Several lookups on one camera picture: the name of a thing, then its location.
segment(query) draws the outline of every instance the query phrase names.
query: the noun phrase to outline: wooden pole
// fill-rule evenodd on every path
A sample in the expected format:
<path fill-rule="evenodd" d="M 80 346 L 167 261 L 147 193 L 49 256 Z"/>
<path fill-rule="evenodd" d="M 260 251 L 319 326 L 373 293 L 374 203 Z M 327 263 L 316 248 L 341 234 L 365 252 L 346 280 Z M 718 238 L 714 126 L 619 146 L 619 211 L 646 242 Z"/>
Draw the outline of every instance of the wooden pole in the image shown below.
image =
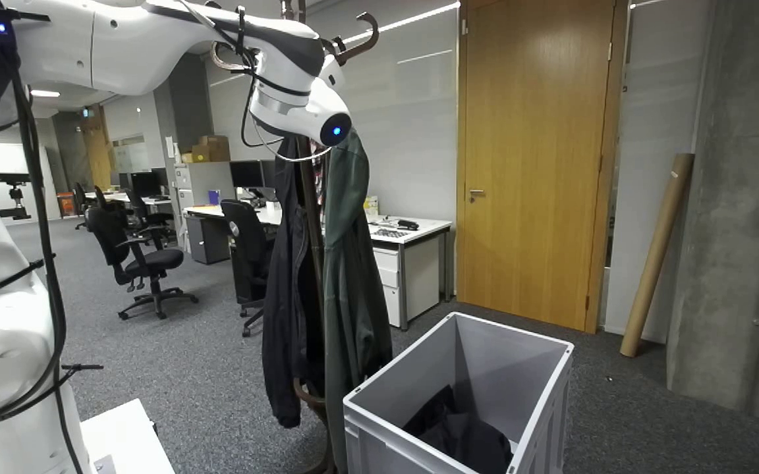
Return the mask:
<path fill-rule="evenodd" d="M 665 190 L 661 214 L 653 223 L 653 238 L 651 238 L 650 259 L 646 259 L 646 267 L 642 275 L 642 286 L 638 286 L 638 296 L 634 301 L 634 314 L 627 319 L 623 346 L 619 346 L 619 352 L 627 359 L 634 359 L 638 352 L 646 317 L 650 317 L 650 306 L 653 298 L 653 286 L 656 286 L 659 275 L 661 275 L 665 252 L 669 248 L 672 223 L 676 223 L 680 201 L 689 190 L 690 171 L 693 171 L 693 155 L 679 155 L 672 164 L 672 171 L 669 171 L 668 190 Z"/>

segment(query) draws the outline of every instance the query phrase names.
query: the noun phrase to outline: plastic bin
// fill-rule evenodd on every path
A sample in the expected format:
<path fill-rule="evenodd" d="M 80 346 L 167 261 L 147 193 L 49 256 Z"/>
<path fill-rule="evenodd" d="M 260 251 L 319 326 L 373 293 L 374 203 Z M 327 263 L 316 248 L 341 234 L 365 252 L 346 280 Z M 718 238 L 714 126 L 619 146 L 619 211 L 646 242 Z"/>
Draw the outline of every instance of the plastic bin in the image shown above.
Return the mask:
<path fill-rule="evenodd" d="M 349 469 L 472 471 L 404 431 L 437 390 L 469 381 L 477 417 L 511 443 L 510 474 L 565 471 L 570 356 L 565 339 L 468 314 L 445 317 L 346 398 Z"/>

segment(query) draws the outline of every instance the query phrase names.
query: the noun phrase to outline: gray carpet floor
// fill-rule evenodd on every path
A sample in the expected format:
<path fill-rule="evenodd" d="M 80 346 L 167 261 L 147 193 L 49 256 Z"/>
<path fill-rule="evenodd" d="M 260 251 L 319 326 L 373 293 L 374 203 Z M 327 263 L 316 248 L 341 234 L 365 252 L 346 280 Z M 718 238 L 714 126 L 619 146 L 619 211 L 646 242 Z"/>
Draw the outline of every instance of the gray carpet floor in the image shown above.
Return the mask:
<path fill-rule="evenodd" d="M 12 227 L 30 256 L 39 256 L 35 227 Z M 324 444 L 319 422 L 307 410 L 299 429 L 282 429 L 266 404 L 261 338 L 244 339 L 227 263 L 199 267 L 191 259 L 167 285 L 180 285 L 200 306 L 175 302 L 162 322 L 141 314 L 119 322 L 133 301 L 88 231 L 53 223 L 58 269 L 70 310 L 66 360 L 103 363 L 75 379 L 83 418 L 141 398 L 159 423 L 162 443 L 180 474 L 290 474 Z M 665 350 L 638 360 L 617 356 L 619 338 L 576 335 L 518 317 L 445 302 L 410 332 L 397 332 L 397 350 L 415 342 L 448 310 L 468 310 L 565 338 L 577 346 L 570 388 L 570 474 L 759 474 L 759 418 L 722 410 L 665 390 Z"/>

